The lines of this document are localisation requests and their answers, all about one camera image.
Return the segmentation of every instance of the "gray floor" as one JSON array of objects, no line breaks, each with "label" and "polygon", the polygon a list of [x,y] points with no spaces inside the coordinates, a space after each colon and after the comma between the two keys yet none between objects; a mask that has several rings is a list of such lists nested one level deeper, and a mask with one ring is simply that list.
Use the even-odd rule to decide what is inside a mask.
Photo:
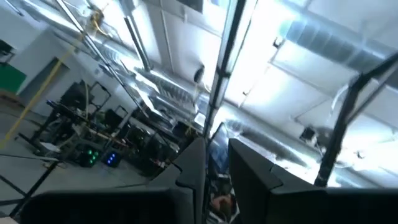
[{"label": "gray floor", "polygon": [[[17,114],[17,111],[0,105],[0,140],[4,139],[7,131],[16,121]],[[29,114],[27,119],[40,121],[42,118]],[[30,136],[35,129],[37,126],[29,121],[23,121],[16,133],[22,132]],[[4,149],[0,150],[0,154],[33,156],[28,147],[31,146],[23,139],[17,141],[11,139]],[[44,171],[42,161],[0,156],[0,174],[24,191],[28,191]],[[37,194],[49,190],[103,189],[126,184],[140,184],[145,181],[145,177],[140,176],[133,166],[124,161],[117,168],[107,167],[100,162],[93,168],[68,164],[66,169],[57,167],[40,186]],[[0,200],[17,198],[21,198],[21,195],[0,181]],[[0,211],[9,213],[14,206],[0,207]]]}]

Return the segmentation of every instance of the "ceiling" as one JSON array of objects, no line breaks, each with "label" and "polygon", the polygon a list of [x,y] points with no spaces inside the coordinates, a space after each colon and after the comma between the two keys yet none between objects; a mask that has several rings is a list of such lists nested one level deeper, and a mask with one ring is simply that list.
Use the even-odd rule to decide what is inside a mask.
[{"label": "ceiling", "polygon": [[[67,0],[82,5],[84,0]],[[106,1],[92,0],[98,7]],[[123,22],[119,4],[109,1],[104,10],[105,23],[117,30],[118,38],[133,48]],[[210,87],[221,43],[226,10],[204,0],[197,12],[176,0],[133,1],[132,15],[148,57],[164,70],[193,82],[201,64],[205,66],[202,87]],[[277,29],[282,17],[289,16],[269,7],[273,0],[259,1],[250,29],[236,62],[226,100],[297,138],[304,126],[333,126],[340,102],[330,114],[337,91],[357,71],[313,53],[294,41],[281,40]],[[328,22],[358,34],[366,45],[375,40],[386,47],[398,48],[398,20],[395,0],[291,0],[298,13],[314,13]],[[370,83],[359,102],[377,86]],[[361,151],[365,159],[354,169],[383,187],[398,187],[398,166],[389,160],[395,155],[398,92],[387,87],[349,126],[343,147],[347,154]]]}]

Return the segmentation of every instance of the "green wall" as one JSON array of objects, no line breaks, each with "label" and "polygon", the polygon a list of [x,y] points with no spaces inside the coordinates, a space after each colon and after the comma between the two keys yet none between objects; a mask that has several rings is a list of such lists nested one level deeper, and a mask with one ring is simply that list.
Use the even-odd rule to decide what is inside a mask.
[{"label": "green wall", "polygon": [[17,94],[26,75],[11,65],[0,65],[0,90]]}]

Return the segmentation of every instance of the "silver ventilation duct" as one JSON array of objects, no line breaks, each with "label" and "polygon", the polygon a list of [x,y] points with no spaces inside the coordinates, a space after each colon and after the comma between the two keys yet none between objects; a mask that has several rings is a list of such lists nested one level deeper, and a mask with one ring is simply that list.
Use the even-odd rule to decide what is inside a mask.
[{"label": "silver ventilation duct", "polygon": [[355,71],[369,71],[396,50],[313,12],[304,11],[288,0],[281,0],[278,4],[287,14],[293,14],[293,19],[282,21],[280,36]]},{"label": "silver ventilation duct", "polygon": [[[70,37],[76,39],[80,36],[79,31],[73,24],[59,16],[55,9],[48,7],[46,4],[40,1],[28,0],[25,1],[23,5],[23,8],[31,16],[49,23],[51,26],[61,30]],[[95,37],[91,36],[91,38],[95,41],[95,44],[101,46],[100,48],[109,52],[107,55],[123,54],[127,57],[138,59],[137,54],[135,51],[133,51],[133,49],[114,40],[108,40],[101,34],[96,34]],[[187,105],[193,104],[192,96],[195,87],[191,83],[178,76],[165,74],[159,68],[159,66],[155,66],[152,72],[145,72],[143,70],[139,70],[138,72],[148,80],[161,86],[171,95],[179,97],[181,102],[184,102]],[[199,111],[206,111],[208,99],[208,93],[200,94],[198,101],[196,102],[196,105],[199,106]],[[165,101],[167,101],[167,99],[158,98],[157,100],[160,102],[163,100],[163,105],[166,105]],[[175,102],[169,104],[172,105],[170,108],[177,108]],[[309,166],[307,163],[308,158],[313,160],[315,159],[316,161],[320,158],[319,153],[314,148],[304,144],[298,139],[289,137],[288,135],[278,131],[275,127],[272,127],[271,125],[251,116],[250,114],[239,110],[237,107],[227,102],[223,103],[219,111],[224,111],[226,114],[229,114],[229,116],[223,118],[223,121],[226,121],[226,124],[230,130],[253,139],[267,150],[270,150],[284,159],[288,159],[303,166]],[[187,111],[182,109],[178,113],[182,114],[185,112]],[[370,180],[366,180],[360,177],[358,174],[355,174],[351,169],[337,169],[335,173],[342,179],[352,180],[352,182],[356,182],[358,185],[366,187],[375,187],[377,185],[372,183]]]}]

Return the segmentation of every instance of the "white ceiling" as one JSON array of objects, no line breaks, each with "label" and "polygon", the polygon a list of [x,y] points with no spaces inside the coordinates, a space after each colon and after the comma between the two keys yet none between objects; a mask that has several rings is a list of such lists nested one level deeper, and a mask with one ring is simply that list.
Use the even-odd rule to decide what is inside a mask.
[{"label": "white ceiling", "polygon": [[[310,10],[365,37],[398,48],[398,26],[394,26],[398,20],[396,0],[291,1],[302,6],[303,10]],[[211,80],[221,43],[225,10],[205,1],[204,12],[200,14],[176,0],[146,0],[137,4],[133,16],[151,60],[191,82],[203,63],[205,80]],[[123,21],[106,21],[111,26],[124,24]],[[257,27],[256,30],[262,32],[248,33],[226,98],[294,137],[303,130],[301,124],[333,125],[337,112],[329,118],[332,99],[356,72],[288,41],[278,50],[273,49],[270,41],[276,38],[276,34],[268,32],[272,18],[265,12],[257,25],[254,20],[252,23],[252,28]],[[366,87],[359,101],[375,86],[376,82]],[[390,88],[383,90],[351,124],[345,147],[352,149],[358,145],[374,144],[373,150],[377,151],[381,147],[377,143],[392,138],[398,128],[396,104],[398,92]],[[398,172],[398,167],[383,167],[379,161],[369,169],[361,172],[383,186],[398,187],[398,178],[389,173]]]}]

